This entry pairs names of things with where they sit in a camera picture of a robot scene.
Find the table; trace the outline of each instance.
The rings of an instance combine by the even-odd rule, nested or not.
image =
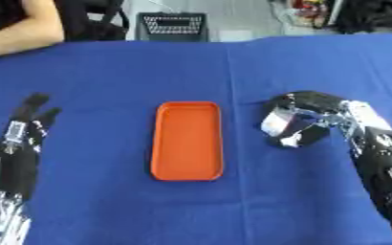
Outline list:
[[[297,150],[267,144],[265,101],[296,90],[368,101],[392,124],[392,34],[64,44],[0,58],[0,131],[31,92],[63,108],[26,244],[392,244],[338,133]],[[151,177],[156,108],[170,100],[221,106],[218,181]]]

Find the red object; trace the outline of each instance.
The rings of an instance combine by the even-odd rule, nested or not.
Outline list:
[[[293,2],[293,8],[294,9],[303,9],[303,0],[294,0]]]
[[[217,104],[167,102],[159,107],[151,172],[164,181],[210,181],[223,174]]]

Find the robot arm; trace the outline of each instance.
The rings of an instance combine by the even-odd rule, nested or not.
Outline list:
[[[269,106],[261,127],[278,146],[310,145],[337,127],[365,189],[392,227],[392,127],[386,120],[366,102],[309,91],[277,97]]]
[[[43,140],[60,112],[36,116],[49,97],[33,94],[18,107],[0,136],[0,245],[21,245],[31,226],[26,203],[31,199]]]

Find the cable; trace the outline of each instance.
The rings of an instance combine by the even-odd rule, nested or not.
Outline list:
[[[167,6],[166,4],[158,3],[158,2],[156,2],[155,0],[147,0],[147,1],[150,2],[150,3],[152,3],[152,4],[156,4],[156,5],[159,5],[159,6],[161,6],[161,7],[167,8],[167,9],[169,9],[171,12],[177,12],[177,11],[175,11],[174,9],[172,9],[171,7]]]

